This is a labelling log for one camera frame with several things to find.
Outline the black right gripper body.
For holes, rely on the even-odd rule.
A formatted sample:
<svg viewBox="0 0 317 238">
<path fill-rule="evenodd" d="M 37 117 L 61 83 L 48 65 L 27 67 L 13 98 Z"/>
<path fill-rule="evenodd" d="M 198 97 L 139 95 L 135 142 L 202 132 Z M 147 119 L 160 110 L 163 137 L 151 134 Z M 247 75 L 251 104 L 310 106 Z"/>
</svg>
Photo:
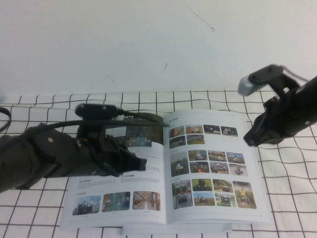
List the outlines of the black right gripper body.
<svg viewBox="0 0 317 238">
<path fill-rule="evenodd" d="M 312 92 L 289 92 L 284 98 L 273 97 L 264 104 L 270 131 L 276 137 L 293 137 L 313 124 Z"/>
</svg>

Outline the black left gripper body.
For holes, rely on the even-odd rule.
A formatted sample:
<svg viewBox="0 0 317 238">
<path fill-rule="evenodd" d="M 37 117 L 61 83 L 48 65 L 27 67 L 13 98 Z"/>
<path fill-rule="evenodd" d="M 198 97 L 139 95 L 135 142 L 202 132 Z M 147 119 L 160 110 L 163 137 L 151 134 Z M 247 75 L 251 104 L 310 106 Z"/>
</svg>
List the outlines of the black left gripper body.
<svg viewBox="0 0 317 238">
<path fill-rule="evenodd" d="M 119 176 L 119 145 L 105 125 L 81 125 L 75 138 L 59 133 L 50 178 Z"/>
</svg>

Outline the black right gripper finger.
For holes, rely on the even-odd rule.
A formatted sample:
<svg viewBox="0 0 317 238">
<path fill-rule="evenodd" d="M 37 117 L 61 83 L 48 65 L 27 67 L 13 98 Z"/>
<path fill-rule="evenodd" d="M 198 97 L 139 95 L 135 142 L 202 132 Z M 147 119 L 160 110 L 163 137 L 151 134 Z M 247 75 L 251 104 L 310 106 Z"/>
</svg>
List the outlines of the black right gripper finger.
<svg viewBox="0 0 317 238">
<path fill-rule="evenodd" d="M 249 143 L 249 138 L 251 134 L 269 134 L 270 126 L 269 126 L 269 120 L 267 113 L 263 113 L 260 116 L 258 116 L 251 129 L 245 134 L 243 139 L 246 143 Z"/>
<path fill-rule="evenodd" d="M 276 137 L 271 134 L 251 134 L 249 138 L 250 146 L 260 146 L 262 144 L 278 144 L 282 141 L 281 137 Z"/>
</svg>

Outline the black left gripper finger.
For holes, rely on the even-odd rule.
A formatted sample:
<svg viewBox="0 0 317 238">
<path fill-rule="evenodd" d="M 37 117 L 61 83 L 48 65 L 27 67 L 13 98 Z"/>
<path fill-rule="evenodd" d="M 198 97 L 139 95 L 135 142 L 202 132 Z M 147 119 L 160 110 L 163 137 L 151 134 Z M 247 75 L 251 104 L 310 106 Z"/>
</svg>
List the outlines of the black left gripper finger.
<svg viewBox="0 0 317 238">
<path fill-rule="evenodd" d="M 125 172 L 131 171 L 145 171 L 146 170 L 146 159 L 134 158 L 128 160 L 121 160 L 115 162 L 111 166 L 112 169 L 109 171 L 110 176 L 119 177 Z"/>
<path fill-rule="evenodd" d="M 116 164 L 118 166 L 145 166 L 147 163 L 147 159 L 139 158 L 135 153 L 132 153 L 128 150 L 128 148 L 119 143 L 115 142 L 117 146 L 117 160 Z"/>
</svg>

